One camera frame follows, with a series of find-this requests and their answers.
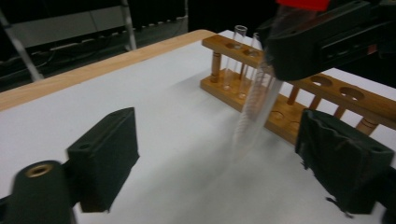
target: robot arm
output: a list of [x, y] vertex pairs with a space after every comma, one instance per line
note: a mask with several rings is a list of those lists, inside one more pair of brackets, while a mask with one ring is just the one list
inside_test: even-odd
[[329, 7], [277, 35], [268, 35], [271, 22], [258, 28], [276, 77], [297, 80], [336, 67], [396, 88], [396, 2], [357, 0]]

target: glass test tube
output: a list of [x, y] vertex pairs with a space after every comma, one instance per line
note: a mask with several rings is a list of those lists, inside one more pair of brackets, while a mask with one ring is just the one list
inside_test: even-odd
[[[252, 47], [252, 49], [249, 49], [246, 52], [246, 54], [250, 57], [258, 57], [259, 56], [258, 50], [262, 50], [262, 43], [260, 42], [259, 39], [259, 33], [253, 34], [250, 46]], [[247, 97], [248, 89], [250, 87], [250, 84], [252, 83], [256, 71], [257, 69], [254, 67], [250, 67], [247, 65], [244, 67], [241, 74], [241, 82], [239, 84], [238, 97], [240, 99], [245, 99]]]
[[[247, 34], [248, 28], [243, 25], [236, 25], [233, 30], [233, 40], [234, 42], [231, 44], [230, 48], [240, 49], [243, 44], [243, 40], [245, 35]], [[224, 70], [224, 79], [223, 79], [223, 89], [228, 91], [230, 90], [231, 83], [233, 81], [233, 73], [236, 71], [239, 62], [232, 58], [227, 59], [226, 67]]]

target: wooden peg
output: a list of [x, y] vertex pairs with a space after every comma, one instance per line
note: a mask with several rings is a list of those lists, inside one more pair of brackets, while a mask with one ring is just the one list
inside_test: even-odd
[[315, 96], [315, 98], [312, 100], [311, 105], [309, 106], [310, 109], [316, 109], [318, 108], [318, 105], [321, 101], [321, 97]]
[[343, 117], [344, 113], [346, 112], [346, 109], [342, 106], [338, 106], [337, 110], [335, 110], [334, 112], [334, 116], [338, 119], [340, 119], [341, 117]]
[[221, 66], [221, 54], [213, 51], [212, 74], [210, 74], [210, 81], [213, 83], [219, 82], [220, 66]]
[[362, 118], [361, 122], [359, 122], [358, 125], [356, 126], [356, 129], [361, 131], [362, 133], [370, 135], [377, 126], [378, 123], [375, 122], [374, 120]]
[[300, 90], [300, 88], [293, 86], [293, 89], [291, 90], [289, 99], [287, 101], [288, 105], [293, 105], [294, 104], [294, 102], [296, 101], [296, 98], [297, 98], [299, 90]]

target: clear glass tube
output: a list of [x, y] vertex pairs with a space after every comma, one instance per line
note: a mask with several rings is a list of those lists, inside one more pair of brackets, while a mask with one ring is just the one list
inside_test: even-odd
[[[251, 49], [249, 49], [246, 54], [251, 57], [258, 57], [258, 50], [262, 50], [262, 44], [259, 39], [259, 33], [254, 33], [251, 39]], [[256, 74], [256, 68], [245, 65], [242, 74], [241, 82], [239, 84], [238, 97], [240, 99], [245, 99], [248, 95], [248, 90], [253, 82], [254, 75]]]
[[[233, 43], [229, 46], [232, 49], [240, 49], [243, 44], [243, 40], [246, 36], [248, 28], [243, 25], [235, 25], [233, 30]], [[234, 73], [238, 67], [238, 62], [235, 59], [228, 58], [226, 67], [224, 70], [224, 79], [223, 79], [223, 89], [226, 91], [230, 91], [232, 88], [232, 82], [234, 78]]]
[[[280, 6], [272, 24], [270, 35], [277, 35], [290, 27], [315, 18], [317, 12], [300, 8]], [[233, 158], [241, 160], [254, 148], [259, 132], [263, 130], [272, 106], [276, 101], [282, 80], [276, 78], [271, 61], [271, 52], [265, 49], [265, 56], [257, 68], [241, 116], [233, 133]]]

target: black panel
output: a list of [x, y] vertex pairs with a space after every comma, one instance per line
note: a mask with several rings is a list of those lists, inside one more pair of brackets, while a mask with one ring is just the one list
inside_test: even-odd
[[245, 0], [234, 4], [226, 0], [189, 0], [189, 31], [219, 33], [244, 25], [247, 35], [252, 36], [260, 24], [275, 16], [276, 10], [276, 1]]

